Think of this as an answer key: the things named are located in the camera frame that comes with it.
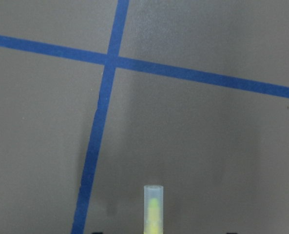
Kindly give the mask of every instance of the clear plastic tube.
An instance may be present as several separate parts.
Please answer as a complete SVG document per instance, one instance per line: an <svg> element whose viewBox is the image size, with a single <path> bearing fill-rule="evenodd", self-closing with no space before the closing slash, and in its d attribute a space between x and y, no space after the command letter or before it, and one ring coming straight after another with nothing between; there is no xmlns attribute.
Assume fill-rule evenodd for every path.
<svg viewBox="0 0 289 234"><path fill-rule="evenodd" d="M163 234L163 194L163 186L144 186L144 234Z"/></svg>

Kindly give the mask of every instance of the gray floor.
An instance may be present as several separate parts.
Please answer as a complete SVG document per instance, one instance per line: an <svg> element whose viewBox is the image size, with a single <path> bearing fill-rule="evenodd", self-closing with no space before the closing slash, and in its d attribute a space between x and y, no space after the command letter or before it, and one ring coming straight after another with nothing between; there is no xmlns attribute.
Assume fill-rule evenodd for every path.
<svg viewBox="0 0 289 234"><path fill-rule="evenodd" d="M117 1L0 1L0 35L106 53ZM120 55L289 86L289 0L130 1ZM70 233L103 66L0 48L0 234ZM289 99L117 69L85 234L289 233Z"/></svg>

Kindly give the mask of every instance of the blue line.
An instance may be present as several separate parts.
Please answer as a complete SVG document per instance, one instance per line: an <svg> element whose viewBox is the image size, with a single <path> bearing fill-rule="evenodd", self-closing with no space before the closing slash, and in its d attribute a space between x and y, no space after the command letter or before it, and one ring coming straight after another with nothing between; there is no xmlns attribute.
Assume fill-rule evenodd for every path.
<svg viewBox="0 0 289 234"><path fill-rule="evenodd" d="M105 54L97 52L5 36L0 36L0 47L97 64L104 64L106 59Z"/></svg>
<svg viewBox="0 0 289 234"><path fill-rule="evenodd" d="M99 100L90 134L85 164L81 176L81 186L78 193L71 234L82 234L84 232L89 200L96 172L96 163L101 147L102 135L104 131L106 115L114 82L116 70L115 60L119 54L128 4L128 0L118 0L117 3L113 29L107 54L108 59L105 61L103 77L99 92Z"/></svg>
<svg viewBox="0 0 289 234"><path fill-rule="evenodd" d="M123 69L289 98L289 87L286 86L201 72L132 58L118 57L116 62L117 67Z"/></svg>

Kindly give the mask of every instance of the gray surface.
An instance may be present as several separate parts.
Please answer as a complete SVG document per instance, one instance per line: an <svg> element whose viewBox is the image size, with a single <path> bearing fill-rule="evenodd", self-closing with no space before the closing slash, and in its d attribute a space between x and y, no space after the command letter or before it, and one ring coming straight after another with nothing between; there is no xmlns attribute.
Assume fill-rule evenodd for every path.
<svg viewBox="0 0 289 234"><path fill-rule="evenodd" d="M120 55L289 86L289 0L132 0Z"/></svg>
<svg viewBox="0 0 289 234"><path fill-rule="evenodd" d="M0 34L106 53L116 1L0 1ZM289 86L289 0L130 2L120 55ZM0 233L69 233L102 66L0 48ZM289 233L289 99L118 69L85 233Z"/></svg>
<svg viewBox="0 0 289 234"><path fill-rule="evenodd" d="M85 233L142 233L150 183L164 233L289 233L289 99L118 70Z"/></svg>
<svg viewBox="0 0 289 234"><path fill-rule="evenodd" d="M0 48L0 233L69 233L103 67Z"/></svg>
<svg viewBox="0 0 289 234"><path fill-rule="evenodd" d="M2 0L0 34L106 53L116 0Z"/></svg>

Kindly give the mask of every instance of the transparent tube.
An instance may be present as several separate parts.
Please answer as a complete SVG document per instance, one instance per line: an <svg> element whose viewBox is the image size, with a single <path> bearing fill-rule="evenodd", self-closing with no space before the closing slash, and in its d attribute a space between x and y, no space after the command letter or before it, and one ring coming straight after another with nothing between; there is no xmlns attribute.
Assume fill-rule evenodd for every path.
<svg viewBox="0 0 289 234"><path fill-rule="evenodd" d="M163 234L163 194L163 186L144 186L144 234Z"/></svg>

